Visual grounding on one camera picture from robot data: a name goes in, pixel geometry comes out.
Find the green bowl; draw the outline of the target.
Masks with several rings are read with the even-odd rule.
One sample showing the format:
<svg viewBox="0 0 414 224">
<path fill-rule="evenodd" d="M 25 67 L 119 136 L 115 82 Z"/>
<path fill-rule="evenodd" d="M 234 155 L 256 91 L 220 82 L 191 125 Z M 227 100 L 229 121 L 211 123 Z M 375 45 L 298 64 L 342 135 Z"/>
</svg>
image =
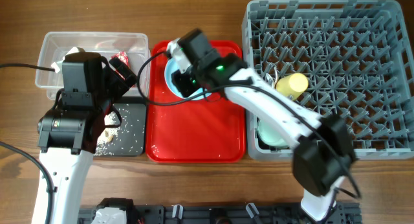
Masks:
<svg viewBox="0 0 414 224">
<path fill-rule="evenodd" d="M 265 121 L 259 120 L 257 123 L 257 133 L 261 141 L 267 146 L 275 148 L 288 148 L 287 143 L 283 140 L 281 135 L 276 132 Z"/>
</svg>

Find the white napkin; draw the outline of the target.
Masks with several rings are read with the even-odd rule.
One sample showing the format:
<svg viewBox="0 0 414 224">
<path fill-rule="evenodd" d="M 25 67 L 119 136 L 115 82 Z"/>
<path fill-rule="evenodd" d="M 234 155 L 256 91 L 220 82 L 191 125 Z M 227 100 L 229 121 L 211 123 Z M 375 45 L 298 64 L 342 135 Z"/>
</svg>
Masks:
<svg viewBox="0 0 414 224">
<path fill-rule="evenodd" d="M 75 53 L 78 53 L 78 52 L 84 52 L 84 51 L 85 50 L 80 48 L 80 47 L 73 47 L 68 53 L 66 53 L 66 55 L 64 55 L 64 57 L 60 61 L 53 62 L 51 64 L 51 68 L 54 69 L 55 73 L 59 73 L 62 70 L 62 67 L 63 67 L 62 64 L 63 64 L 66 56 L 68 56 L 70 54 L 75 54 Z"/>
</svg>

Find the white plastic fork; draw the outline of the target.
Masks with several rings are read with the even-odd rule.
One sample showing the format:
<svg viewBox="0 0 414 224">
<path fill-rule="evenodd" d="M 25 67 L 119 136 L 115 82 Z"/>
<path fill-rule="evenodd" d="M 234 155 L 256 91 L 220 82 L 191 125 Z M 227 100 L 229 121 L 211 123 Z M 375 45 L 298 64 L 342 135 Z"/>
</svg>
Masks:
<svg viewBox="0 0 414 224">
<path fill-rule="evenodd" d="M 265 82 L 272 87 L 275 87 L 278 82 L 278 70 L 276 66 L 273 66 L 273 68 L 265 74 Z"/>
</svg>

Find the red strawberry cake wrapper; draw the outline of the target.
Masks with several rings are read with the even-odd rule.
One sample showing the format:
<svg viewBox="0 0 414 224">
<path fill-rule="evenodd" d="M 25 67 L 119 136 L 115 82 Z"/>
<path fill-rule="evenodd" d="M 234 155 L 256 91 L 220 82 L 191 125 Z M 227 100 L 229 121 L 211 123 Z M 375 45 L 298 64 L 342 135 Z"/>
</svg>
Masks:
<svg viewBox="0 0 414 224">
<path fill-rule="evenodd" d="M 122 77 L 123 80 L 127 77 L 126 71 L 130 69 L 129 58 L 125 51 L 121 51 L 111 57 L 110 65 L 114 68 L 116 73 Z"/>
</svg>

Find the yellow cup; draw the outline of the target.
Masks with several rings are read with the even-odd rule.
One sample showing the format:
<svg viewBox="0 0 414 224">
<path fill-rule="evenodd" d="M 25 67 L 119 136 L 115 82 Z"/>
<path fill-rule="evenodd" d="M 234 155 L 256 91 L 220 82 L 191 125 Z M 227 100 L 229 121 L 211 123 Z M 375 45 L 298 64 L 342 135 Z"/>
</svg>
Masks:
<svg viewBox="0 0 414 224">
<path fill-rule="evenodd" d="M 308 86 L 309 81 L 304 74 L 294 73 L 279 79 L 276 83 L 276 91 L 291 100 L 296 100 L 308 89 Z"/>
</svg>

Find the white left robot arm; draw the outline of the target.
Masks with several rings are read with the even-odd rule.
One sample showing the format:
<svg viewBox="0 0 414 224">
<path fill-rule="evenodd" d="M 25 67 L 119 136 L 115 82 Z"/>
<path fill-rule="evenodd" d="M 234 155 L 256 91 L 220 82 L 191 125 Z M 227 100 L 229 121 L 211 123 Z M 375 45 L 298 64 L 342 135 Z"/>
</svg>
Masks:
<svg viewBox="0 0 414 224">
<path fill-rule="evenodd" d="M 76 223 L 82 190 L 105 117 L 136 82 L 130 70 L 117 73 L 96 52 L 77 52 L 62 64 L 64 88 L 38 122 L 43 171 L 33 223 Z"/>
</svg>

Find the light blue plate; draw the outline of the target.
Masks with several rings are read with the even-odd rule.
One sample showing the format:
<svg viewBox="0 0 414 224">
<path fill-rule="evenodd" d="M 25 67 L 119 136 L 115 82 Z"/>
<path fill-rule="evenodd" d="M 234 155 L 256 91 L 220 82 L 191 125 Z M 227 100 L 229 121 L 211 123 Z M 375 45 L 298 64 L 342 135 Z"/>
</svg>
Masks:
<svg viewBox="0 0 414 224">
<path fill-rule="evenodd" d="M 204 90 L 189 74 L 181 74 L 174 59 L 169 59 L 164 70 L 169 90 L 181 99 L 202 93 Z"/>
</svg>

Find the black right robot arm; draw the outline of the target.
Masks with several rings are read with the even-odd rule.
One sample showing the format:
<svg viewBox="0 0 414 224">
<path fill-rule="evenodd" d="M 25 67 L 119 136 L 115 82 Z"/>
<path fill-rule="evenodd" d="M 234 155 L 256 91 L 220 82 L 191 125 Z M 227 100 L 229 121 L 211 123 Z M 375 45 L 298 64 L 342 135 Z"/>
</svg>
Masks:
<svg viewBox="0 0 414 224">
<path fill-rule="evenodd" d="M 280 135 L 293 152 L 292 173 L 304 189 L 302 211 L 315 222 L 326 220 L 356 161 L 344 119 L 323 117 L 281 95 L 233 53 L 222 57 L 215 48 L 204 52 L 177 48 L 166 54 L 179 66 L 172 80 L 184 97 L 200 87 L 221 92 Z"/>
</svg>

